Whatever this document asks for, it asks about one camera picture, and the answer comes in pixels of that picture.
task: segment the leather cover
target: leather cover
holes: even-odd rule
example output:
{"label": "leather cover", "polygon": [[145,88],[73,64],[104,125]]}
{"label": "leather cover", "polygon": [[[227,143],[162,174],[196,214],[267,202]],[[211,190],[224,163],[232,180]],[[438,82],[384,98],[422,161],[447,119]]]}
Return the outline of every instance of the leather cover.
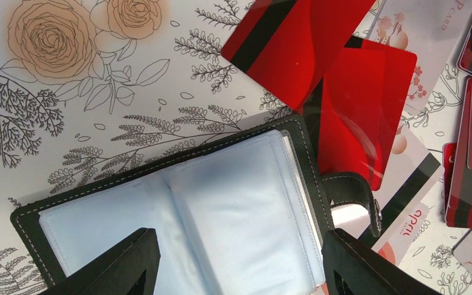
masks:
{"label": "leather cover", "polygon": [[14,211],[10,219],[26,245],[33,261],[39,267],[41,275],[47,285],[57,285],[64,281],[66,276],[39,224],[39,212],[89,194],[118,186],[177,163],[210,154],[247,138],[275,129],[287,131],[291,137],[292,147],[297,156],[297,162],[301,168],[302,177],[305,180],[306,190],[310,198],[310,206],[312,207],[313,215],[321,235],[324,235],[325,232],[334,228],[330,212],[329,193],[332,194],[336,205],[347,202],[364,205],[366,209],[371,212],[374,233],[379,234],[379,212],[375,210],[375,202],[366,180],[361,180],[360,176],[353,173],[334,175],[332,178],[322,178],[317,172],[317,163],[307,134],[305,122],[303,117],[297,114],[269,122],[212,143],[179,152],[112,178],[97,181],[23,206]]}
{"label": "leather cover", "polygon": [[436,291],[404,273],[342,229],[323,240],[324,273],[330,295],[419,294]]}
{"label": "leather cover", "polygon": [[139,229],[42,295],[150,295],[160,260],[154,229]]}

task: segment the wallet strap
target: wallet strap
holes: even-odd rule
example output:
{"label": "wallet strap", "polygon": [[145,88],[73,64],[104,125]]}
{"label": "wallet strap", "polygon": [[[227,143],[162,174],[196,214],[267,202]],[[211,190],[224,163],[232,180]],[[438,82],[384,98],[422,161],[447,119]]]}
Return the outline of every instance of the wallet strap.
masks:
{"label": "wallet strap", "polygon": [[322,175],[323,189],[331,202],[331,208],[356,204],[363,206],[370,215],[370,228],[374,237],[382,230],[382,215],[378,201],[374,198],[370,185],[357,173],[335,173]]}

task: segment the peach rose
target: peach rose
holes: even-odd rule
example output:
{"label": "peach rose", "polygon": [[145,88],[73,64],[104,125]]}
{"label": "peach rose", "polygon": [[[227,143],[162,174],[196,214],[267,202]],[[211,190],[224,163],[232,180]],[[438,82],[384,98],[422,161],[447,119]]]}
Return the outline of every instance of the peach rose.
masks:
{"label": "peach rose", "polygon": [[105,0],[92,10],[91,19],[103,31],[122,38],[144,39],[160,28],[159,0]]}
{"label": "peach rose", "polygon": [[64,84],[88,76],[96,29],[75,0],[23,0],[8,30],[10,49],[40,82]]}

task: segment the plastic card pocket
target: plastic card pocket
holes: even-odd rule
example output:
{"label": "plastic card pocket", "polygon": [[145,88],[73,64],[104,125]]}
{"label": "plastic card pocket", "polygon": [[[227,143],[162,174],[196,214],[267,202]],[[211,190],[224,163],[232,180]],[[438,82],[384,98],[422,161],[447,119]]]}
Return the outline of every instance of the plastic card pocket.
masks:
{"label": "plastic card pocket", "polygon": [[155,294],[308,294],[321,242],[287,133],[273,130],[41,212],[66,275],[140,227],[161,252]]}

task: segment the floral tablecloth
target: floral tablecloth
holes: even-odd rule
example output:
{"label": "floral tablecloth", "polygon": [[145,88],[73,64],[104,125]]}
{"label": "floral tablecloth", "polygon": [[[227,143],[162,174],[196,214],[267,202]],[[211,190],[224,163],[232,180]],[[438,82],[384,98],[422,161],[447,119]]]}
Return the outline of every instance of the floral tablecloth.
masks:
{"label": "floral tablecloth", "polygon": [[[0,294],[45,288],[9,221],[17,207],[290,113],[220,57],[251,0],[131,2],[0,0]],[[144,16],[126,18],[134,7]],[[463,100],[453,64],[426,109],[403,117],[438,159]],[[400,267],[471,295],[451,252],[466,230],[445,226],[441,192],[423,200],[431,213]]]}

